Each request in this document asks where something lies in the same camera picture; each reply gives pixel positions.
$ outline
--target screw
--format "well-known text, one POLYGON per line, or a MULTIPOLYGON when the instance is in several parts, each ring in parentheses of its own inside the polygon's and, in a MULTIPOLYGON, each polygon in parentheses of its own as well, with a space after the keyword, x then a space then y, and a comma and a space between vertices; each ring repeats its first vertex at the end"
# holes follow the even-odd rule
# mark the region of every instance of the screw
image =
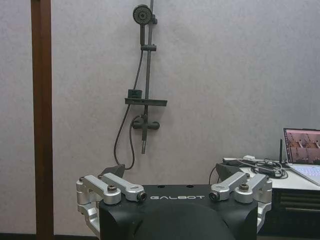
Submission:
POLYGON ((220 198, 220 195, 219 195, 218 192, 212 191, 212 192, 209 193, 209 198, 214 202, 218 202, 219 198, 220 198))
POLYGON ((142 203, 147 199, 147 194, 144 191, 141 191, 136 196, 136 199, 138 200, 138 202, 142 203))
POLYGON ((117 187, 115 185, 108 185, 107 190, 109 193, 114 193, 117 191, 117 187))
POLYGON ((248 184, 246 184, 246 183, 240 184, 239 190, 242 192, 248 192, 248 190, 249 190, 248 184))

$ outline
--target silver metal arm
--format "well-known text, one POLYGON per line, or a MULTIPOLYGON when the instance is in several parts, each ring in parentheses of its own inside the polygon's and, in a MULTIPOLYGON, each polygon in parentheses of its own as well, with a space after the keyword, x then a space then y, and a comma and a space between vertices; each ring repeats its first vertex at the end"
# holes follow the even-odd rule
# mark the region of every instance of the silver metal arm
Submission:
POLYGON ((101 200, 105 204, 114 205, 121 201, 121 190, 110 187, 95 176, 81 177, 76 182, 77 210, 84 215, 86 225, 100 239, 100 223, 98 204, 101 200))
POLYGON ((266 213, 271 210, 272 181, 262 174, 256 174, 247 181, 245 173, 236 172, 223 182, 213 184, 209 197, 215 202, 227 200, 232 191, 234 199, 239 203, 249 204, 253 200, 258 202, 256 228, 258 233, 265 222, 266 213))
POLYGON ((147 198, 147 194, 143 186, 130 183, 112 173, 104 174, 101 177, 101 180, 109 185, 114 185, 119 188, 125 195, 125 198, 129 201, 143 202, 147 198))
POLYGON ((236 172, 223 182, 211 185, 209 197, 213 201, 223 201, 229 198, 230 193, 240 184, 247 181, 247 176, 244 172, 236 172))
POLYGON ((267 176, 263 174, 256 174, 246 184, 241 184, 234 189, 234 199, 242 204, 252 203, 254 200, 254 193, 262 188, 267 183, 267 176))

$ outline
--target metal link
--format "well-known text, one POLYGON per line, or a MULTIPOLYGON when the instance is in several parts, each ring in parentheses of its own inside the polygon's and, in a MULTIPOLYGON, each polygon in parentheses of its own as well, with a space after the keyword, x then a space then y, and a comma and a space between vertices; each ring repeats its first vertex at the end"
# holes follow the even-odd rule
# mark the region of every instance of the metal link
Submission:
POLYGON ((209 196, 213 201, 227 200, 230 193, 246 181, 247 176, 244 172, 236 172, 223 182, 211 185, 211 192, 209 196))
POLYGON ((147 194, 142 185, 130 183, 112 173, 104 174, 101 180, 119 188, 129 201, 143 202, 147 198, 147 194))

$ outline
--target black cable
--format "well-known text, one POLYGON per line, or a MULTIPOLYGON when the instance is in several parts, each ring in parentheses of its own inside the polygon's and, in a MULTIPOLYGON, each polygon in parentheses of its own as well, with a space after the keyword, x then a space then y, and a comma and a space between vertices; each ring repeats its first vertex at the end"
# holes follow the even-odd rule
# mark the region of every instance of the black cable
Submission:
MULTIPOLYGON (((141 54, 140 54, 140 60, 139 60, 139 65, 138 65, 138 70, 136 72, 136 76, 135 76, 135 81, 134 81, 134 85, 133 85, 133 89, 136 89, 136 86, 137 86, 137 83, 138 83, 138 79, 139 79, 139 73, 140 73, 140 69, 141 69, 141 64, 142 64, 142 59, 143 59, 143 55, 144 55, 144 51, 141 50, 141 54)), ((118 130, 118 133, 116 135, 116 138, 115 138, 115 141, 114 141, 114 145, 113 145, 113 156, 114 156, 114 160, 116 162, 116 164, 120 165, 120 162, 117 158, 117 146, 118 146, 118 140, 119 140, 119 136, 120 136, 120 133, 122 131, 122 128, 125 124, 125 121, 127 119, 127 115, 128 115, 128 112, 129 112, 129 109, 130 109, 130 104, 128 104, 126 110, 125 110, 125 113, 124 113, 124 116, 123 116, 123 119, 122 119, 122 122, 121 122, 121 125, 120 125, 120 128, 118 130)), ((133 124, 133 121, 131 121, 131 124, 130 124, 130 127, 129 127, 129 139, 130 139, 130 147, 131 147, 131 154, 132 154, 132 163, 131 163, 131 166, 130 167, 126 167, 125 170, 130 170, 132 169, 132 167, 134 166, 135 164, 135 151, 134 151, 134 146, 132 144, 132 139, 131 139, 131 128, 132 128, 132 124, 133 124)))
POLYGON ((135 120, 138 119, 138 118, 142 118, 143 116, 142 115, 138 115, 138 116, 135 116, 131 123, 130 123, 130 126, 129 126, 129 140, 130 140, 130 147, 131 147, 131 152, 132 152, 132 163, 130 165, 130 167, 127 167, 126 170, 130 170, 133 168, 133 166, 135 165, 135 150, 134 150, 134 145, 132 143, 132 125, 134 124, 135 120))
POLYGON ((211 172, 210 172, 210 175, 209 175, 209 185, 210 185, 210 182, 211 182, 211 176, 212 176, 212 173, 214 172, 214 170, 216 169, 217 166, 215 166, 214 168, 212 168, 211 172))

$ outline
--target brown wooden trim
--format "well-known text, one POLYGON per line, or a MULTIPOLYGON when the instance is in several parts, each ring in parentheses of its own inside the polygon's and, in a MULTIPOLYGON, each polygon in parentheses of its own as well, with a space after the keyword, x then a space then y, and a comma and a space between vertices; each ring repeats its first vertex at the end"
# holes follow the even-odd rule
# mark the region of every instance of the brown wooden trim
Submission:
MULTIPOLYGON (((36 240, 35 234, 0 233, 1 240, 36 240)), ((99 240, 95 236, 55 235, 54 240, 99 240)))
POLYGON ((37 240, 54 240, 51 0, 31 0, 37 240))

